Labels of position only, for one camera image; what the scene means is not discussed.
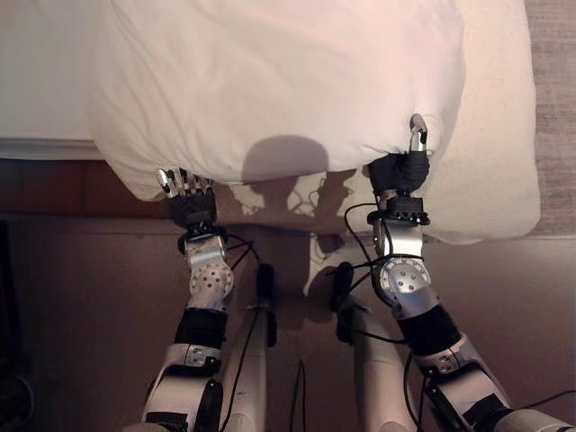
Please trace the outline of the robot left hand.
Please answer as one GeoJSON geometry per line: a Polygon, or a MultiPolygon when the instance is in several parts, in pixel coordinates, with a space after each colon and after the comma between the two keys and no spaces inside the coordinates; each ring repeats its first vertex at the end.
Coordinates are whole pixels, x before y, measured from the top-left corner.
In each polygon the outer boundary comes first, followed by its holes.
{"type": "Polygon", "coordinates": [[[173,222],[184,229],[211,226],[217,220],[213,181],[182,167],[157,171],[159,186],[170,204],[173,222]]]}

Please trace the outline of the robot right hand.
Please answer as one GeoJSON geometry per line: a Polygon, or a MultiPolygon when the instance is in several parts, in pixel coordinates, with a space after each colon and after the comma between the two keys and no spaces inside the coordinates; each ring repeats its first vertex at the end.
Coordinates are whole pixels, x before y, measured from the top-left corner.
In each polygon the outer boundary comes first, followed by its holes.
{"type": "Polygon", "coordinates": [[[428,127],[418,113],[409,120],[409,150],[388,154],[367,166],[368,176],[376,195],[389,190],[411,194],[418,190],[429,174],[428,127]]]}

